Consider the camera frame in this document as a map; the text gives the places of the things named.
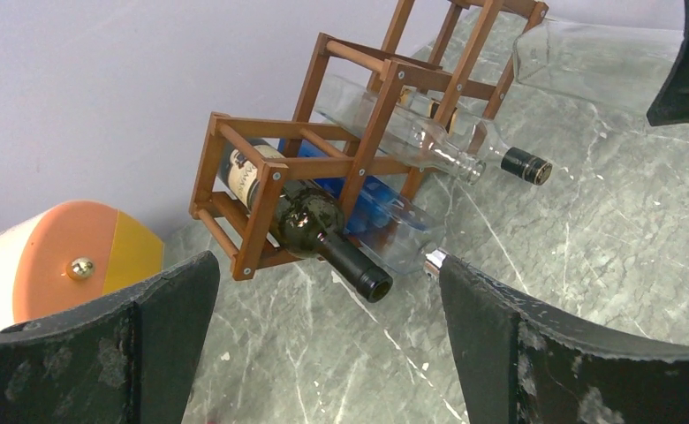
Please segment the blue square glass bottle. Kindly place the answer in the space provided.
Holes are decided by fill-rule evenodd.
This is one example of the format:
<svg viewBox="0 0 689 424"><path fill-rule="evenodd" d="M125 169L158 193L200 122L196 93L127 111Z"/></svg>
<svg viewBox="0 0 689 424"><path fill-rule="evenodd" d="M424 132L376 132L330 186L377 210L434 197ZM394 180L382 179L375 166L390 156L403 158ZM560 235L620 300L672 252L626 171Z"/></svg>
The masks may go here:
<svg viewBox="0 0 689 424"><path fill-rule="evenodd" d="M445 235L445 208L426 210L375 176L366 176L345 233L400 275L422 272Z"/></svg>

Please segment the brown wooden wine rack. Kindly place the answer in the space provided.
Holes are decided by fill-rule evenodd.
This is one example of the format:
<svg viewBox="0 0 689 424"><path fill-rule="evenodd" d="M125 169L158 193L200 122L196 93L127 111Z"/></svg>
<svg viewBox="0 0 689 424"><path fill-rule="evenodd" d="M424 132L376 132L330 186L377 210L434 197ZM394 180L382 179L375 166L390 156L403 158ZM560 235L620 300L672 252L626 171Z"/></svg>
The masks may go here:
<svg viewBox="0 0 689 424"><path fill-rule="evenodd" d="M547 180L549 162L505 144L493 122L512 65L495 85L470 74L500 12L534 28L548 7L541 1L478 6L453 72L440 62L470 3L451 3L430 59L421 61L396 53L413 7L401 1L378 49L318 36L292 120L210 116L190 213L229 256L234 279L319 258L363 292L387 286L390 277L372 255L395 242L401 221L384 230L352 229L359 199L377 175L405 175L399 204L432 170L468 185L488 165L535 185Z"/></svg>

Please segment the clear bottle black gold cap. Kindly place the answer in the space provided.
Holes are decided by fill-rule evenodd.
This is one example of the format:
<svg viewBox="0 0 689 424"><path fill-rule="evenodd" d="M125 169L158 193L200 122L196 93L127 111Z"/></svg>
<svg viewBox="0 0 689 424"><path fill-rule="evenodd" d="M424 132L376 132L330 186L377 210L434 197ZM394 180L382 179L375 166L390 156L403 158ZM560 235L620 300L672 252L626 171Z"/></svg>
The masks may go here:
<svg viewBox="0 0 689 424"><path fill-rule="evenodd" d="M441 102L408 89L401 106L439 123L437 112ZM532 185L544 184L552 171L552 164L538 155L511 146L504 141L495 124L458 106L442 126L452 144L460 150L481 159L486 168L497 167Z"/></svg>

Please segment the dark green wine bottle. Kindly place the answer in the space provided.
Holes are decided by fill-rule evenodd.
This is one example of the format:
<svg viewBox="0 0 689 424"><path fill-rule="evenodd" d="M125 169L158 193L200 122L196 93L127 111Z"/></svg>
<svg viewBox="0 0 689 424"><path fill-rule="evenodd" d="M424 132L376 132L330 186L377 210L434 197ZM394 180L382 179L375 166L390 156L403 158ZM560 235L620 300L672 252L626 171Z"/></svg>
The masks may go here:
<svg viewBox="0 0 689 424"><path fill-rule="evenodd" d="M266 157L282 158L263 139L247 140ZM260 194L258 169L230 142L223 148L217 176L249 209ZM270 234L298 258L321 256L366 301L383 299L392 277L345 235L345 215L338 200L313 180L288 180L273 211Z"/></svg>

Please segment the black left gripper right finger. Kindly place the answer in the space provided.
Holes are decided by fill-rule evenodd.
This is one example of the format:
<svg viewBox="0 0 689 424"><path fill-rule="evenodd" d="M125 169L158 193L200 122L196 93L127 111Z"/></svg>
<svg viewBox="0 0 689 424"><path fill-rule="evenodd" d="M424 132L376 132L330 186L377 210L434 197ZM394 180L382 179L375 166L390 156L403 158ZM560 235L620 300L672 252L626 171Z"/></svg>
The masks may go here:
<svg viewBox="0 0 689 424"><path fill-rule="evenodd" d="M689 423L689 346L581 319L453 256L439 284L472 423Z"/></svg>

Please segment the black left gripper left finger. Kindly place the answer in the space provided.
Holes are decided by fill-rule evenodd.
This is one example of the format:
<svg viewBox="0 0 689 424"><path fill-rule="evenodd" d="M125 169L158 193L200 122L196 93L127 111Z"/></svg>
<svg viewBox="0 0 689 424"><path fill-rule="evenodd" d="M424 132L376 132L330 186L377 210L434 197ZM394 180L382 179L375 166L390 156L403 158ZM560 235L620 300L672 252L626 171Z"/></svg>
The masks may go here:
<svg viewBox="0 0 689 424"><path fill-rule="evenodd" d="M0 331L0 423L179 423L218 293L216 256Z"/></svg>

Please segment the small clear glass bottle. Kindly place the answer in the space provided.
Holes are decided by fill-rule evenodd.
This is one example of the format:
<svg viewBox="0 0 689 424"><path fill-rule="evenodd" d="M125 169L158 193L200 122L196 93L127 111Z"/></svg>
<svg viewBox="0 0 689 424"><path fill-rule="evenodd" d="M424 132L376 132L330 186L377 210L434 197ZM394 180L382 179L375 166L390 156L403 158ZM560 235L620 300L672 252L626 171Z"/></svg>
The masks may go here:
<svg viewBox="0 0 689 424"><path fill-rule="evenodd" d="M669 76L683 39L680 30L546 19L514 41L515 80L645 114Z"/></svg>

